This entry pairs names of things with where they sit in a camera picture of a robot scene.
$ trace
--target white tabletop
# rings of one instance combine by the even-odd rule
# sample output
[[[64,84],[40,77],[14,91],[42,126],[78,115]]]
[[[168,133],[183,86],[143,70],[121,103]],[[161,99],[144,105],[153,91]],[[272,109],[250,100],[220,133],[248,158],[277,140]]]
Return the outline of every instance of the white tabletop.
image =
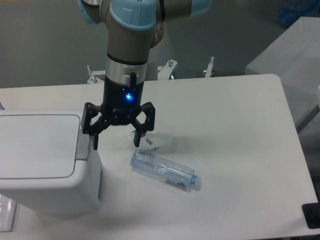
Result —
[[[101,84],[0,89],[8,110],[82,109],[102,102]],[[174,135],[158,155],[194,168],[186,192],[132,171],[124,137],[101,133],[102,208],[85,215],[37,215],[19,206],[2,240],[249,240],[319,234],[302,204],[317,201],[280,79],[275,75],[146,82],[142,103],[155,130]]]

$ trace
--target gray floor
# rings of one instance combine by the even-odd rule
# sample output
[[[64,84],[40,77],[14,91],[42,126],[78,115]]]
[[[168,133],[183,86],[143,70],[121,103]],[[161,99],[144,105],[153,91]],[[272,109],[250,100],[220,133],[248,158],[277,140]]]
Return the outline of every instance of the gray floor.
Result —
[[[166,24],[159,65],[179,62],[177,78],[202,76],[215,56],[217,76],[245,66],[284,32],[282,0],[215,0],[210,11]],[[83,84],[86,65],[105,69],[108,30],[86,25],[75,0],[0,2],[0,88]]]

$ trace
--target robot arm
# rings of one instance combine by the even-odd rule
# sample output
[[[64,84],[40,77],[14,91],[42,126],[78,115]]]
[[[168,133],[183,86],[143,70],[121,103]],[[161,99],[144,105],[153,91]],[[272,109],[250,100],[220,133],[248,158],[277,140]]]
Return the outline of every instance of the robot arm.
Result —
[[[105,22],[108,27],[103,101],[100,106],[87,102],[81,121],[98,148],[99,134],[112,126],[132,124],[134,145],[155,127],[156,110],[151,102],[141,104],[149,50],[156,23],[206,11],[211,0],[78,0],[87,21]],[[137,116],[144,112],[144,123]],[[101,116],[91,124],[92,118]]]

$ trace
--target blue led light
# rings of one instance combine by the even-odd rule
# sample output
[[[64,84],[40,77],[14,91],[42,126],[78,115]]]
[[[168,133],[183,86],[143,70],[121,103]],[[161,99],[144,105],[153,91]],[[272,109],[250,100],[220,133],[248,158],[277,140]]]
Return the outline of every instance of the blue led light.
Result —
[[[132,99],[133,99],[133,97],[132,97],[132,95],[131,95],[130,93],[128,93],[127,95],[125,95],[125,97],[126,97],[126,99],[127,99],[128,101],[132,101]]]

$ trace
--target white box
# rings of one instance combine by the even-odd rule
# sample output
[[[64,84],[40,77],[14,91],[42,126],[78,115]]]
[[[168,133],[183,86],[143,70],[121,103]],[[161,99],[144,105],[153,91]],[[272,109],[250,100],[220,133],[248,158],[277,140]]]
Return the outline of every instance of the white box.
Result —
[[[103,166],[81,115],[0,111],[0,193],[38,213],[97,211]]]

